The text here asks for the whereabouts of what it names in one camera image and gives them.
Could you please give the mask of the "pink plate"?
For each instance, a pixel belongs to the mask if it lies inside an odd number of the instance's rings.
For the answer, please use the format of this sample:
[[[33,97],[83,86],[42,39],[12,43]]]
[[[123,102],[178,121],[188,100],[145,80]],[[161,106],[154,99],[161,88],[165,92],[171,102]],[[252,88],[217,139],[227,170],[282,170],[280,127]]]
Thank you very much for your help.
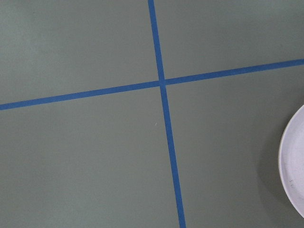
[[[304,107],[288,122],[278,151],[278,169],[284,191],[295,208],[304,215]]]

